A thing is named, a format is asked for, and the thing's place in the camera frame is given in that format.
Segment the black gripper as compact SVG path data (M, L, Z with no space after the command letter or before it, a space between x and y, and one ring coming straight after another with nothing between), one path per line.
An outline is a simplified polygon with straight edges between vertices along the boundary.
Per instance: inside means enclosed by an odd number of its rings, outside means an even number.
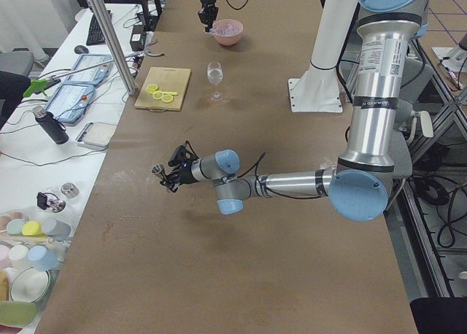
M208 31L213 27L217 19L218 8L216 7L217 0L200 0L201 9L198 12L198 17L204 25L204 30Z
M176 192L180 185L190 185L198 182L192 172L195 163L197 163L196 160L182 161L171 172L164 172L165 178L162 178L160 184L163 185L168 191Z

